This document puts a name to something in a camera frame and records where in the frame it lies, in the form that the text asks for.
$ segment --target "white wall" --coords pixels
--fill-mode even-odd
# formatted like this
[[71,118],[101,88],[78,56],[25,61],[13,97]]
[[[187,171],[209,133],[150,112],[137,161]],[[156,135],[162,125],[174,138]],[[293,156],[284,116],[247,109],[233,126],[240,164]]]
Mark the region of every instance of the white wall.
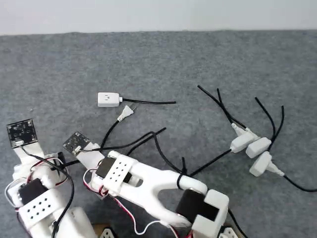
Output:
[[317,0],[0,0],[0,35],[317,29]]

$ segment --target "gray carpet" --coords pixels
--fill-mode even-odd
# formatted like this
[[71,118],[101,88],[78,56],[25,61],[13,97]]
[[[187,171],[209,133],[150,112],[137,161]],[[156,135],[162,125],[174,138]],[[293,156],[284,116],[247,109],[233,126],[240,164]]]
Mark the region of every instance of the gray carpet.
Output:
[[[138,105],[135,114],[115,128],[108,145],[166,126],[159,136],[162,150],[178,166],[185,156],[194,170],[227,150],[235,137],[224,113],[197,84],[214,94],[219,87],[232,114],[262,136],[271,137],[271,125],[254,97],[262,100],[276,124],[284,105],[285,125],[272,148],[273,159],[298,183],[317,187],[317,31],[2,36],[0,80],[1,189],[11,182],[13,166],[19,163],[6,124],[33,118],[47,153],[64,151],[63,142],[76,130],[100,143],[123,109],[98,108],[100,91],[140,100],[176,100],[176,105]],[[64,152],[68,161],[74,159]],[[132,156],[169,169],[153,141]],[[229,196],[250,238],[315,237],[317,194],[299,191],[270,172],[253,177],[253,161],[244,152],[229,154],[196,178]],[[76,186],[73,206],[83,207],[93,223],[110,222],[121,238],[136,237],[130,218],[111,199],[100,201],[82,185],[84,168],[77,164],[69,169]],[[61,190],[68,198],[69,185]],[[181,194],[165,191],[160,198],[175,209]],[[135,214],[138,230],[152,220],[143,209],[123,203]],[[1,237],[22,237],[4,196],[0,211]],[[144,237],[173,235],[154,225]]]

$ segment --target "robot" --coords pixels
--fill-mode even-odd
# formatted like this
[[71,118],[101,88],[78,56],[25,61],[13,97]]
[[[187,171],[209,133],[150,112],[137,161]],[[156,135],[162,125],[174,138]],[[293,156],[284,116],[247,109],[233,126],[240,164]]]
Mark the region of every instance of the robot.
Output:
[[[7,131],[21,164],[14,167],[13,182],[5,195],[14,207],[25,231],[32,238],[97,238],[115,237],[110,229],[97,236],[86,213],[80,207],[70,208],[72,195],[66,203],[56,187],[72,179],[65,166],[62,153],[45,155],[37,140],[31,119],[7,125]],[[80,132],[75,132],[65,143],[87,169],[84,184],[100,199],[121,197],[145,209],[160,223],[179,237],[175,228],[191,229],[187,237],[237,238],[230,227],[224,227],[229,198],[216,190],[208,189],[201,181],[170,170],[159,170],[136,159],[110,151],[105,157]],[[86,175],[91,172],[89,182]],[[166,209],[158,199],[163,189],[185,190],[176,211]]]

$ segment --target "black circuit board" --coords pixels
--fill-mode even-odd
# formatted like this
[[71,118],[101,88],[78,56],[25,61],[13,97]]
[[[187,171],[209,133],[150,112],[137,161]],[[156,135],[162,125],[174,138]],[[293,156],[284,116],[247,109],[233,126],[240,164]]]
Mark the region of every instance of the black circuit board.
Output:
[[78,153],[80,151],[75,151],[75,149],[80,146],[81,149],[84,149],[88,144],[89,144],[90,140],[85,137],[82,133],[80,133],[79,131],[75,132],[74,134],[72,134],[72,136],[64,142],[63,147],[69,151],[70,153],[72,153],[74,156],[78,155]]
[[38,142],[32,119],[6,125],[12,149]]

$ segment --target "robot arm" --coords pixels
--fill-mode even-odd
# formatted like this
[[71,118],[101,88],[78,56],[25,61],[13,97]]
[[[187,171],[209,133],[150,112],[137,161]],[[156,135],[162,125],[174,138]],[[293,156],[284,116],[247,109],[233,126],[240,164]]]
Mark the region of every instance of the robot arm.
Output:
[[122,197],[158,219],[164,226],[191,227],[195,238],[226,238],[220,229],[228,212],[229,198],[188,176],[182,176],[179,185],[186,189],[175,212],[166,209],[158,199],[163,189],[178,189],[179,173],[162,171],[122,155],[109,152],[105,158],[99,148],[79,132],[74,133],[64,147],[92,172],[89,188],[103,199],[108,192]]
[[[66,207],[65,200],[55,188],[65,181],[64,175],[24,152],[44,158],[31,119],[10,124],[7,129],[21,164],[14,167],[14,181],[6,188],[6,197],[32,238],[51,238],[54,223]],[[51,157],[46,160],[61,162]],[[66,211],[55,237],[96,238],[97,235],[83,209],[77,207]]]

